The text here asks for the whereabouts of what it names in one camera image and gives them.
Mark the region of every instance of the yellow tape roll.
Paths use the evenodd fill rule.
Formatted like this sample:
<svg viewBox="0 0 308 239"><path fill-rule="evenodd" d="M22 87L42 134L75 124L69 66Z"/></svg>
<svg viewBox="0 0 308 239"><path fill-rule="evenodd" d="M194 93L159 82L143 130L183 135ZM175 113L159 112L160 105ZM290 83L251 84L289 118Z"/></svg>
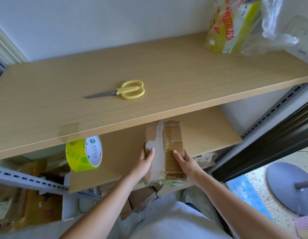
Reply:
<svg viewBox="0 0 308 239"><path fill-rule="evenodd" d="M99 136L68 142L65 152L70 168L75 172L96 169L102 160L102 144Z"/></svg>

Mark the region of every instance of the forearm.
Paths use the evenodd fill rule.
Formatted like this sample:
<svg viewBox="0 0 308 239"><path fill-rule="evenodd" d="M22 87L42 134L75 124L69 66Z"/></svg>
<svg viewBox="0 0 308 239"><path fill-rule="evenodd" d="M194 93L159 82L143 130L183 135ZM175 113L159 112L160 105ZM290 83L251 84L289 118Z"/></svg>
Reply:
<svg viewBox="0 0 308 239"><path fill-rule="evenodd" d="M81 217L61 238L107 238L128 196L139 178L133 173L124 176L92 209Z"/></svg>
<svg viewBox="0 0 308 239"><path fill-rule="evenodd" d="M283 228L238 198L203 170L197 172L196 185L208 196L232 230L242 239L291 239Z"/></svg>

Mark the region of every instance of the hand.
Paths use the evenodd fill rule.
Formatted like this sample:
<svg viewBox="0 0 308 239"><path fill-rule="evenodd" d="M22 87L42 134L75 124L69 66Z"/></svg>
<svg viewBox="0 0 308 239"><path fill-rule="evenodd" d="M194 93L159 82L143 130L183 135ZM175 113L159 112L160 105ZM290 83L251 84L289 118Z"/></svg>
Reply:
<svg viewBox="0 0 308 239"><path fill-rule="evenodd" d="M179 163L183 172L187 175L189 179L191 179L195 184L197 184L197 176L199 173L204 172L197 162L189 156L188 152L184 149L185 159L183 159L180 154L174 150L173 155L176 161Z"/></svg>
<svg viewBox="0 0 308 239"><path fill-rule="evenodd" d="M142 149L138 164L132 169L131 173L140 181L151 167L154 158L155 149L151 148L148 156L145 158L144 150Z"/></svg>

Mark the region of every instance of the shoe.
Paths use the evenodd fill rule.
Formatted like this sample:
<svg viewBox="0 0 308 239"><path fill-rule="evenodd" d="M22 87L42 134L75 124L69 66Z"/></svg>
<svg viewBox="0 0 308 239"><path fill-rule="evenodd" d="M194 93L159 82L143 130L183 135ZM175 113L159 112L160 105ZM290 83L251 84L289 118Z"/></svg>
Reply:
<svg viewBox="0 0 308 239"><path fill-rule="evenodd" d="M183 190L183 192L181 194L181 201L183 203L191 203L198 208L198 204L197 204L194 193L192 191L188 190L188 189Z"/></svg>

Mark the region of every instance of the stand base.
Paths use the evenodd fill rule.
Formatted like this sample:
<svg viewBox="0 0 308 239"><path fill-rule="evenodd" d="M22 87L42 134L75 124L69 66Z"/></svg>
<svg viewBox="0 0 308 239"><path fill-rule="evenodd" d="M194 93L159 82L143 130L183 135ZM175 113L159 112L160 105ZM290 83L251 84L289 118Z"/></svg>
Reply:
<svg viewBox="0 0 308 239"><path fill-rule="evenodd" d="M284 207L301 216L308 215L308 188L296 189L294 183L308 180L308 173L285 162L271 164L266 172L269 191Z"/></svg>

